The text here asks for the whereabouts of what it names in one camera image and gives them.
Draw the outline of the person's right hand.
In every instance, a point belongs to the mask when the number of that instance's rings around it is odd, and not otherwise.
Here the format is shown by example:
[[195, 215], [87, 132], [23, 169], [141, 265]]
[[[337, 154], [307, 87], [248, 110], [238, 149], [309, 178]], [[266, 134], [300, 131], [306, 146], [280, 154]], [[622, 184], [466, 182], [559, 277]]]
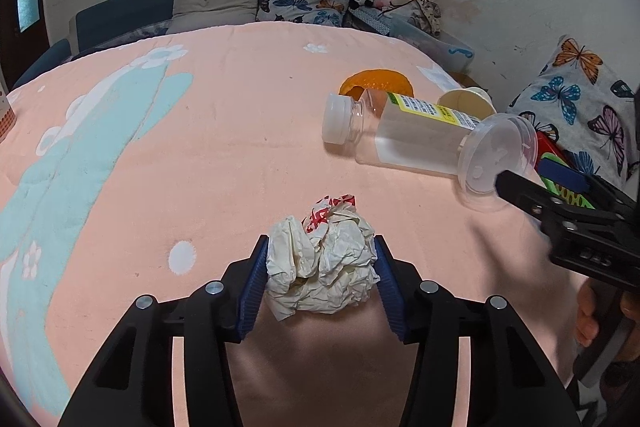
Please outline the person's right hand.
[[[597, 297], [592, 288], [592, 280], [587, 279], [582, 283], [577, 293], [577, 317], [575, 325], [575, 338], [582, 347], [589, 347], [596, 339], [599, 332], [599, 323], [594, 314], [596, 313]], [[639, 296], [625, 293], [620, 302], [620, 309], [625, 317], [634, 321], [634, 330], [629, 335], [623, 348], [620, 349], [616, 357], [617, 361], [633, 362], [640, 355], [640, 305]]]

